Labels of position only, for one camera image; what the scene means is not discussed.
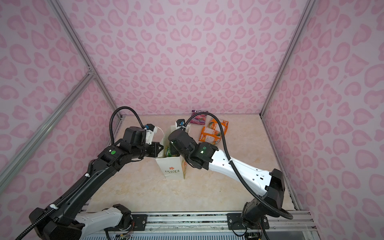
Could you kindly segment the purple candy bag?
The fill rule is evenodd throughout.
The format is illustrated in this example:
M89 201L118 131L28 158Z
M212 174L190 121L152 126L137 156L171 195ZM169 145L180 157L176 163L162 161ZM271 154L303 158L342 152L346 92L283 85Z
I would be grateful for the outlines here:
M207 114L199 114L204 111L201 110L192 110L192 115L191 115L191 124L196 124L196 125L205 125L206 124L206 119L207 119Z

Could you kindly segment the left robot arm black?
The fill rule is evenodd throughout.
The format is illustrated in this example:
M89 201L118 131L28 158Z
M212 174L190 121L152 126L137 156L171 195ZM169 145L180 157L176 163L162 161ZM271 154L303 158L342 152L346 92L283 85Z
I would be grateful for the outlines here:
M33 210L29 229L43 240L78 240L85 225L75 218L94 193L126 164L145 157L156 158L163 149L159 142L132 144L122 139L106 147L89 163L86 173L53 202L53 207Z

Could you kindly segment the orange candy bag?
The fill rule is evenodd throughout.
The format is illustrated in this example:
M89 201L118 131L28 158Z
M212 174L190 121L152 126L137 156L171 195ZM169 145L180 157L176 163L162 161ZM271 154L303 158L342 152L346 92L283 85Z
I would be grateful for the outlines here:
M221 129L222 129L223 133L226 134L226 132L228 130L228 125L229 125L229 122L226 120L217 121L214 118L212 118L210 120L210 122L208 123L208 128L215 130L217 132L221 132Z
M202 131L199 137L200 142L206 142L212 145L217 145L221 141L221 139L222 139L221 132L214 129L210 129L208 127L202 128Z

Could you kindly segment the white paper bag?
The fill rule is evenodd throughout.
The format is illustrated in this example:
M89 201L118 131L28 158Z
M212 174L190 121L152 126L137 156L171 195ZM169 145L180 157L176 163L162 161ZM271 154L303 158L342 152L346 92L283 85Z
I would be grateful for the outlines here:
M173 124L165 132L161 145L164 149L155 158L161 172L166 179L169 180L184 180L187 169L187 162L180 154L172 154L170 149L169 135L177 129L176 124Z

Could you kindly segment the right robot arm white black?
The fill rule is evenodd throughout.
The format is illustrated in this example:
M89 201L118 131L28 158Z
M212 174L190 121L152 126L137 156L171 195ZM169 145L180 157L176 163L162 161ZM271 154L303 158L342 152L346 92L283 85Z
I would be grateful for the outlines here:
M168 140L193 168L205 169L238 180L253 196L245 203L240 220L244 227L254 229L263 222L264 216L292 220L292 214L283 209L285 181L278 169L271 172L254 168L238 161L227 152L209 143L196 143L181 129L173 131Z

